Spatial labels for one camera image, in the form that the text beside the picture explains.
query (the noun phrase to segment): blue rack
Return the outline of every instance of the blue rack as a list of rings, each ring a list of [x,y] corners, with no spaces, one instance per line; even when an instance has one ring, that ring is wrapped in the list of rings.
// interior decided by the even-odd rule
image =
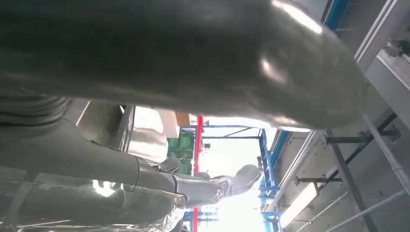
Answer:
[[[275,197],[276,192],[280,189],[278,186],[275,185],[275,176],[273,172],[273,168],[279,159],[279,155],[290,135],[289,131],[279,131],[278,132],[278,140],[275,143],[272,153],[267,149],[267,142],[266,142],[266,132],[262,130],[262,134],[259,138],[259,145],[261,149],[261,158],[262,158],[262,165],[263,165],[263,172],[264,178],[261,181],[261,185],[259,190],[261,191],[260,198],[261,198],[261,205],[266,205],[267,199],[273,199]],[[266,232],[272,231],[271,224],[277,224],[279,221],[279,217],[281,213],[279,212],[269,212],[269,211],[262,211],[261,212],[264,218],[265,230]],[[281,230],[280,226],[274,226],[274,230],[278,229]]]
[[[181,127],[180,129],[182,131],[195,131],[195,126],[192,127]],[[272,152],[268,150],[268,144],[267,144],[267,137],[266,137],[266,131],[265,129],[259,129],[259,133],[257,136],[234,136],[237,135],[240,132],[247,131],[249,129],[254,129],[254,127],[248,127],[248,126],[241,126],[241,125],[203,125],[203,128],[238,128],[239,130],[224,136],[203,136],[202,139],[258,139],[259,140],[259,147],[260,147],[260,153],[261,153],[261,158],[262,158],[262,165],[263,165],[263,178],[261,180],[261,185],[259,187],[259,190],[261,191],[260,198],[261,198],[261,204],[262,206],[266,204],[266,201],[268,199],[273,199],[275,197],[275,194],[277,191],[279,191],[279,187],[275,185],[275,177],[274,177],[274,172],[273,172],[273,167],[275,166],[275,163],[277,162],[281,151],[288,139],[288,136],[290,135],[290,132],[288,131],[279,131],[278,132],[278,139],[277,142],[274,146],[274,149]],[[267,232],[272,231],[271,230],[271,224],[277,224],[280,213],[279,212],[261,212],[265,219],[265,228]],[[189,220],[190,213],[187,212],[185,214],[185,220]],[[280,226],[274,226],[275,231],[281,231]]]

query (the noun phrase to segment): blue metal frame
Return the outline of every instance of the blue metal frame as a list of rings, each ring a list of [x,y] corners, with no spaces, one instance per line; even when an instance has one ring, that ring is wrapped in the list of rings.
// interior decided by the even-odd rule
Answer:
[[[266,200],[272,199],[275,197],[275,193],[279,190],[279,187],[275,185],[275,177],[274,177],[274,172],[273,172],[273,167],[277,160],[279,159],[279,155],[281,154],[281,151],[287,141],[288,136],[290,135],[290,132],[288,131],[279,131],[278,132],[278,139],[277,142],[274,146],[273,152],[271,153],[268,150],[268,144],[267,144],[267,138],[266,138],[266,131],[265,129],[259,129],[258,135],[257,136],[232,136],[234,134],[240,133],[242,131],[246,131],[249,129],[252,129],[254,127],[248,127],[248,126],[241,126],[241,125],[204,125],[203,128],[240,128],[239,131],[224,135],[224,136],[203,136],[202,139],[258,139],[259,140],[259,147],[260,147],[260,152],[261,152],[261,158],[262,158],[262,165],[263,165],[263,178],[261,181],[261,185],[259,190],[261,191],[260,198],[261,198],[261,204],[265,205]],[[195,131],[196,126],[191,126],[191,127],[181,127],[181,130],[183,131]],[[281,213],[279,212],[261,212],[263,218],[265,220],[267,219],[277,219],[279,220],[279,217]],[[186,218],[190,218],[190,212],[185,213]],[[271,231],[271,222],[265,221],[265,228],[267,232]]]
[[[350,1],[351,0],[334,0],[332,8],[329,10],[329,16],[324,23],[333,32],[336,32],[336,29],[342,22]]]

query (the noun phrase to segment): ceiling light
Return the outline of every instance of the ceiling light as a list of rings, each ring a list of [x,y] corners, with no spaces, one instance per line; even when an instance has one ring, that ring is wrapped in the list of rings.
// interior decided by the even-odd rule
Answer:
[[[291,206],[280,216],[280,226],[285,228],[289,225],[296,216],[300,214],[302,210],[306,208],[306,206],[317,196],[319,192],[317,190],[315,183],[310,183],[300,194],[297,198],[293,201]]]

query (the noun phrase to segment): metal rail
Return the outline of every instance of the metal rail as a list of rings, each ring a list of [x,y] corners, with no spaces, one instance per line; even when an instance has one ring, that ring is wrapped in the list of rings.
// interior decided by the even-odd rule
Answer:
[[[334,204],[336,204],[338,201],[340,201],[344,196],[346,196],[347,192],[345,192],[343,195],[341,195],[339,198],[337,198],[334,202],[332,202],[330,205],[328,205],[326,208],[324,208],[320,213],[318,213],[316,216],[314,216],[309,222],[307,222],[305,225],[303,225],[301,228],[299,228],[296,232],[301,231],[304,227],[307,225],[312,224],[312,221],[315,220],[317,217],[322,215],[326,210],[328,210],[330,207],[332,207]]]
[[[287,186],[294,181],[294,177],[296,176],[297,172],[300,170],[303,163],[305,163],[306,159],[312,153],[316,144],[323,137],[323,135],[324,135],[324,131],[322,130],[311,131],[309,133],[305,142],[303,143],[302,147],[297,153],[295,159],[293,160],[290,168],[287,170],[282,181],[279,183],[280,190],[276,193],[274,200],[268,207],[268,211],[273,210],[273,207],[278,203],[279,199],[285,193],[284,189],[286,189]]]
[[[362,217],[362,216],[364,216],[364,215],[367,215],[367,214],[371,213],[372,211],[374,211],[374,210],[376,210],[376,209],[378,209],[378,208],[380,208],[380,207],[382,207],[382,206],[384,206],[384,205],[387,205],[388,203],[390,203],[390,202],[392,202],[392,201],[394,201],[394,200],[397,200],[397,199],[399,199],[399,198],[402,198],[402,197],[404,197],[404,196],[406,196],[406,191],[405,191],[405,190],[401,190],[401,191],[399,191],[399,192],[397,192],[397,193],[391,195],[390,197],[386,198],[385,200],[383,200],[383,201],[381,201],[381,202],[375,204],[374,206],[368,208],[367,210],[362,211],[362,212],[356,214],[355,216],[353,216],[353,217],[347,219],[346,221],[344,221],[344,222],[342,222],[342,223],[340,223],[340,224],[338,224],[338,225],[336,225],[336,226],[334,226],[334,227],[332,227],[332,228],[326,230],[326,232],[334,231],[334,230],[336,230],[336,229],[338,229],[338,228],[340,228],[340,227],[342,227],[342,226],[344,226],[344,225],[346,225],[346,224],[348,224],[348,223],[350,223],[350,222],[352,222],[352,221],[354,221],[354,220],[356,220],[356,219],[358,219],[358,218],[360,218],[360,217]]]
[[[365,122],[366,126],[369,128],[371,133],[373,134],[374,139],[379,144],[387,160],[389,160],[390,165],[392,166],[393,172],[396,174],[404,190],[406,190],[407,194],[410,195],[410,180],[409,180],[409,176],[407,175],[406,171],[403,169],[403,166],[401,166],[401,164],[397,161],[393,152],[387,146],[386,142],[380,136],[376,127],[373,125],[373,123],[371,123],[370,119],[368,118],[366,114],[363,115],[363,121]]]

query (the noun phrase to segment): gray metal bar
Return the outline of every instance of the gray metal bar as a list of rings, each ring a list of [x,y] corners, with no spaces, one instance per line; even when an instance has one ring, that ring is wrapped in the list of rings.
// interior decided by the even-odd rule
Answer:
[[[343,180],[341,178],[333,178],[331,180],[328,180],[327,178],[298,178],[297,182],[303,182],[303,183],[310,183],[310,182],[316,182],[316,183],[328,183],[328,182],[342,182]]]
[[[392,169],[396,174],[397,178],[401,182],[401,185],[403,185],[404,190],[406,190],[407,194],[410,195],[410,180],[409,176],[406,174],[406,171],[403,169],[403,166],[401,166],[401,164],[397,161],[393,152],[387,146],[386,142],[382,139],[376,127],[373,125],[373,123],[370,121],[366,114],[363,115],[363,121],[369,128],[370,132],[373,134],[374,139],[379,144],[387,160],[389,160],[390,165],[392,166]]]
[[[84,112],[87,110],[90,101],[85,99],[70,100],[63,118],[75,123],[78,126]]]
[[[245,129],[239,130],[239,131],[237,131],[237,132],[233,132],[233,133],[230,133],[230,134],[224,135],[223,137],[228,137],[228,136],[230,136],[230,135],[238,134],[239,132],[247,131],[247,130],[252,129],[252,128],[253,128],[253,127],[248,127],[248,128],[245,128]]]
[[[340,223],[340,224],[338,224],[338,225],[336,225],[336,226],[334,226],[334,227],[332,227],[332,228],[326,230],[326,232],[334,231],[334,230],[336,230],[336,229],[338,229],[338,228],[340,228],[340,227],[342,227],[342,226],[344,226],[344,225],[350,223],[351,221],[356,220],[356,219],[360,218],[361,216],[367,215],[367,214],[369,214],[370,212],[372,212],[372,211],[374,211],[374,210],[376,210],[376,209],[378,209],[378,208],[380,208],[380,207],[382,207],[382,206],[384,206],[384,205],[386,205],[386,204],[388,204],[388,203],[390,203],[390,202],[392,202],[392,201],[394,201],[394,200],[397,200],[397,199],[399,199],[399,198],[402,198],[402,197],[404,197],[404,196],[406,196],[406,191],[405,191],[405,190],[401,190],[401,191],[399,191],[399,192],[397,192],[397,193],[391,195],[390,197],[386,198],[385,200],[383,200],[383,201],[381,201],[381,202],[375,204],[374,206],[368,208],[367,210],[362,211],[362,212],[356,214],[355,216],[353,216],[353,217],[347,219],[346,221],[344,221],[344,222],[342,222],[342,223]]]
[[[313,149],[315,148],[316,144],[319,142],[320,139],[323,137],[322,130],[315,130],[311,131],[305,142],[302,144],[302,147],[296,154],[295,159],[293,160],[292,164],[290,165],[289,169],[287,170],[286,174],[283,176],[282,181],[279,183],[280,190],[276,192],[275,198],[273,199],[272,203],[268,207],[268,210],[273,210],[273,207],[278,203],[279,199],[285,192],[287,186],[292,183],[294,177],[296,176],[297,172],[302,167],[303,163],[306,161],[308,156],[312,153]]]
[[[259,139],[259,136],[238,136],[238,137],[220,137],[220,136],[203,136],[202,139]]]
[[[312,221],[315,220],[317,217],[322,215],[326,210],[328,210],[330,207],[332,207],[334,204],[336,204],[338,201],[340,201],[344,196],[346,196],[347,192],[345,192],[343,195],[341,195],[339,198],[337,198],[334,202],[332,202],[330,205],[328,205],[324,210],[322,210],[320,213],[318,213],[316,216],[314,216],[309,222],[307,222],[305,225],[303,225],[301,228],[299,228],[296,232],[301,231],[304,227],[307,225],[312,224]]]
[[[333,133],[331,130],[326,131],[326,135],[328,137],[333,137]],[[363,201],[362,196],[360,195],[359,189],[356,186],[356,183],[353,180],[353,176],[351,175],[349,168],[346,164],[345,159],[343,158],[342,152],[337,144],[331,144],[334,154],[335,154],[335,161],[337,169],[339,170],[339,174],[343,179],[343,182],[347,184],[348,192],[352,200],[356,202],[357,207],[360,211],[366,210],[365,202]],[[369,232],[376,232],[376,225],[374,224],[373,220],[369,215],[364,216],[365,223]]]
[[[409,12],[409,0],[388,0],[376,18],[354,58],[367,70],[386,40]]]
[[[111,140],[110,146],[119,149],[121,152],[127,152],[129,143],[131,140],[131,133],[134,121],[135,114],[135,106],[134,105],[127,105],[125,107],[124,113],[122,114],[121,120],[118,125],[118,129],[116,132],[115,137]]]
[[[359,144],[365,143],[371,140],[366,136],[356,136],[356,137],[326,137],[327,144]]]
[[[387,136],[387,137],[391,137],[391,136],[397,136],[399,135],[400,132],[398,130],[383,130],[380,131],[380,135],[381,136]],[[327,144],[359,144],[359,143],[366,143],[369,141],[372,141],[373,138],[372,136],[366,136],[366,135],[362,135],[362,136],[355,136],[355,137],[326,137],[326,143]]]

